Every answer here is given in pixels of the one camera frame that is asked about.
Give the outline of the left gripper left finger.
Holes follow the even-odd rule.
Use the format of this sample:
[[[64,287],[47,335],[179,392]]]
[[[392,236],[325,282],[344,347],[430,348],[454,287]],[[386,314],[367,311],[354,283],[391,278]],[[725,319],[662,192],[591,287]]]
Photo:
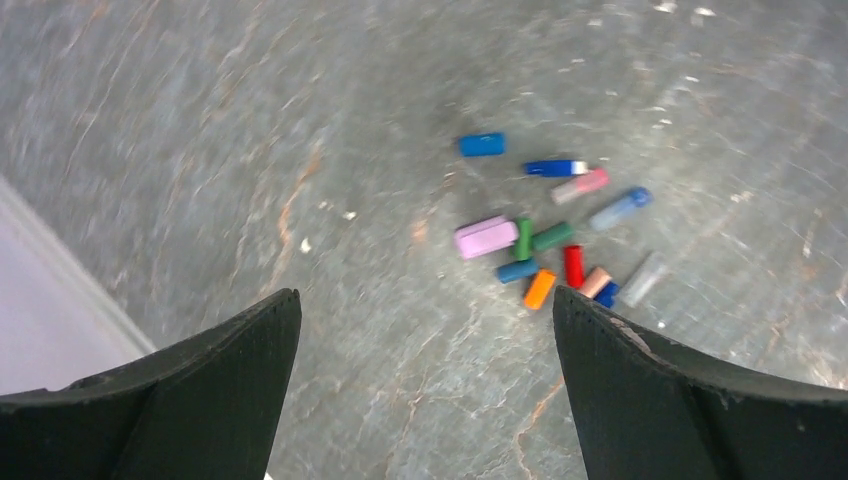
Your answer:
[[[126,365],[3,396],[2,477],[264,478],[301,321],[284,288]]]

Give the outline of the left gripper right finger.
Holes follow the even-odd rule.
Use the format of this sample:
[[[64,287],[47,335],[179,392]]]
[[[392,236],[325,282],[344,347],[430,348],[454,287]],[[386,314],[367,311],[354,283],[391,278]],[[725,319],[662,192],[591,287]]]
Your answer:
[[[843,479],[847,394],[744,368],[568,287],[553,328],[591,479]]]

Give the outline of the clear grey pen cap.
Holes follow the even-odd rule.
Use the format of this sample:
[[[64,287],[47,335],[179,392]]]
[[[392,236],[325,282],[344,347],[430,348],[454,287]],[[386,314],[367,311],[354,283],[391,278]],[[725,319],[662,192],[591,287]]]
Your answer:
[[[668,262],[665,256],[658,251],[651,252],[622,287],[619,299],[626,306],[635,307],[667,271]]]

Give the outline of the beige marker cap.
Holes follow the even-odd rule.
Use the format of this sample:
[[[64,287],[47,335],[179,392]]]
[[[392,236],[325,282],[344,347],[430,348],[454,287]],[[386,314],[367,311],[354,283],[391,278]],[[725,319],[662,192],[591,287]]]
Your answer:
[[[587,298],[594,299],[611,282],[611,279],[611,275],[606,270],[595,267],[585,277],[578,292]]]

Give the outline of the orange marker cap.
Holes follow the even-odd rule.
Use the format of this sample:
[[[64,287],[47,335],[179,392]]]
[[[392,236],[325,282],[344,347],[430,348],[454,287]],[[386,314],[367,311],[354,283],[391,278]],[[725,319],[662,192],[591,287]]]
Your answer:
[[[541,309],[556,282],[555,272],[544,268],[539,269],[524,295],[524,306],[531,310]]]

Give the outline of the red marker cap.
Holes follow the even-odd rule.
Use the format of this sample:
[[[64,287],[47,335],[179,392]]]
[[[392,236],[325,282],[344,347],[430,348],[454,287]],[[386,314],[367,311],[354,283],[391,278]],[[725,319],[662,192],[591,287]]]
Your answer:
[[[573,289],[581,288],[585,281],[582,247],[580,245],[565,246],[563,260],[567,285]]]

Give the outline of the green marker cap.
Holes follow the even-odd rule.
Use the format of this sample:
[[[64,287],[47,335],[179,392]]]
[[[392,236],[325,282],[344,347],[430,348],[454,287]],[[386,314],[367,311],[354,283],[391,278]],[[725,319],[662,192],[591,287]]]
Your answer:
[[[526,261],[531,257],[533,251],[533,221],[528,217],[518,217],[515,219],[515,224],[518,237],[513,245],[513,257],[517,261]]]
[[[574,228],[567,222],[560,222],[535,233],[531,238],[534,252],[541,252],[565,245],[574,235]]]

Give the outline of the clear blue pen cap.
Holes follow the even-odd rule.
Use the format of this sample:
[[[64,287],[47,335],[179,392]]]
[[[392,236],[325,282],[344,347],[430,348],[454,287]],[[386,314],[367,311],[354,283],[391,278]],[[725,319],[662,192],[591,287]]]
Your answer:
[[[592,215],[588,225],[594,231],[610,229],[653,201],[654,196],[647,188],[633,187]]]

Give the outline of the pink highlighter cap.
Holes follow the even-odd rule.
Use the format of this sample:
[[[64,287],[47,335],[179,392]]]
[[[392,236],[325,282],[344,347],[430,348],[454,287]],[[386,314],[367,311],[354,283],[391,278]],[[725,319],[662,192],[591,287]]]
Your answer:
[[[499,215],[458,229],[454,243],[465,260],[512,246],[518,239],[516,224]]]

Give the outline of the pink thin pen cap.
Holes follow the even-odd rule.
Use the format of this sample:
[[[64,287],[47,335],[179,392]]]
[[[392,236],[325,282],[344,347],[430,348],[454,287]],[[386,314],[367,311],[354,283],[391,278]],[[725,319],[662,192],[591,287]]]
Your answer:
[[[556,205],[563,205],[583,195],[597,191],[609,183],[609,175],[603,168],[588,170],[582,175],[554,187],[550,191],[551,200]]]

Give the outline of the blue cap with clip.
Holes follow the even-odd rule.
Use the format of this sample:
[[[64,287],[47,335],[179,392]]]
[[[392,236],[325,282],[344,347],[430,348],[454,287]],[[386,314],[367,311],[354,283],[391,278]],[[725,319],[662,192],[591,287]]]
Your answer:
[[[523,167],[526,175],[545,178],[574,177],[590,171],[586,162],[569,159],[531,161],[524,163]]]

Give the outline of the dark blue marker cap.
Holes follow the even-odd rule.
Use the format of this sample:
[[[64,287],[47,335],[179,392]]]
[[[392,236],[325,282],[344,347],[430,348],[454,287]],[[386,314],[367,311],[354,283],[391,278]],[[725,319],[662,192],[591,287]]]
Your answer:
[[[618,292],[619,285],[615,282],[609,282],[595,295],[594,300],[600,305],[612,309]]]

